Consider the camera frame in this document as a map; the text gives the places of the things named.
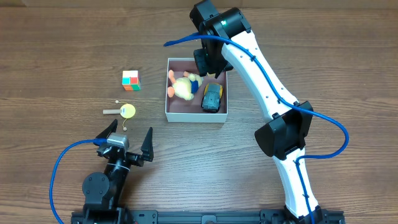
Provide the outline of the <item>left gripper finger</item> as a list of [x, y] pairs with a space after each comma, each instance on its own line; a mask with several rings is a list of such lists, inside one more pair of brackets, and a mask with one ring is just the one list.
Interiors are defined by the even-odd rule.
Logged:
[[146, 134], [144, 142], [142, 143], [141, 146], [142, 159], [144, 161], [149, 161], [149, 162], [153, 161], [154, 150], [153, 150], [152, 138], [153, 138], [153, 128], [150, 127]]
[[96, 139], [107, 139], [111, 133], [115, 133], [117, 130], [118, 121], [114, 119], [113, 122], [105, 128], [99, 135], [97, 135]]

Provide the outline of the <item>yellow rattle drum wooden handle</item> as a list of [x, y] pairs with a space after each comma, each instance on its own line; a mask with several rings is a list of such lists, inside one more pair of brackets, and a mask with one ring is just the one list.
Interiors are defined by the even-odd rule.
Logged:
[[120, 109], [116, 110], [103, 110], [103, 114], [108, 115], [108, 114], [119, 114], [122, 118], [124, 118], [124, 121], [122, 123], [123, 126], [123, 131], [127, 131], [127, 127], [125, 127], [125, 122], [129, 119], [131, 119], [135, 113], [136, 113], [136, 108], [134, 105], [122, 102], [119, 100], [115, 101], [116, 104], [121, 105]]

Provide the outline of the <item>yellow grey toy truck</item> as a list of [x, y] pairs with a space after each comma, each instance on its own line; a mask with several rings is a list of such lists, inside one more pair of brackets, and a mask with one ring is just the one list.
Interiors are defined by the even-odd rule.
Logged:
[[205, 87], [201, 107], [205, 112], [217, 113], [220, 110], [223, 86], [218, 83], [209, 83]]

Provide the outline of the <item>white plush duck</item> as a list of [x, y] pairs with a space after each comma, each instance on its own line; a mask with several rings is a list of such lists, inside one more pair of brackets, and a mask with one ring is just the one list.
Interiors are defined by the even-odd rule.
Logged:
[[183, 77], [175, 78], [173, 70], [169, 70], [168, 78], [172, 82], [172, 85], [167, 88], [168, 97], [177, 96], [186, 101], [194, 98], [194, 94], [198, 91], [204, 80], [203, 77], [189, 72], [184, 72]]

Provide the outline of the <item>colourful puzzle cube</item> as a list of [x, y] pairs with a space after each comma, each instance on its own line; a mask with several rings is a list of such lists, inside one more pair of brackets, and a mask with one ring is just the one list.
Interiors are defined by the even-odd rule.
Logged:
[[126, 91], [139, 91], [141, 81], [137, 70], [128, 70], [122, 72], [122, 86]]

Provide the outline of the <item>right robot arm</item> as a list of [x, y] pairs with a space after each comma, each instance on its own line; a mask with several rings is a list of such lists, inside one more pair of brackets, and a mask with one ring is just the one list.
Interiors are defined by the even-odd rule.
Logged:
[[312, 116], [309, 102], [299, 103], [277, 78], [263, 56], [243, 13], [236, 7], [220, 13], [211, 1], [194, 5], [190, 19], [201, 35], [194, 59], [201, 76], [235, 69], [255, 97], [265, 125], [255, 132], [262, 151], [273, 158], [285, 192], [285, 213], [294, 223], [318, 223], [322, 210], [314, 197], [305, 167], [305, 137]]

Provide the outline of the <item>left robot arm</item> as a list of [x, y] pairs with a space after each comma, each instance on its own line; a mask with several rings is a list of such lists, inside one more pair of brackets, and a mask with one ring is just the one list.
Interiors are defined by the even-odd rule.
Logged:
[[104, 131], [95, 137], [97, 154], [107, 160], [103, 172], [88, 175], [82, 184], [85, 204], [81, 214], [73, 213], [71, 223], [134, 223], [127, 207], [119, 204], [124, 184], [131, 166], [142, 167], [153, 161], [153, 128], [149, 128], [141, 146], [141, 154], [129, 152], [129, 140], [116, 132], [115, 119]]

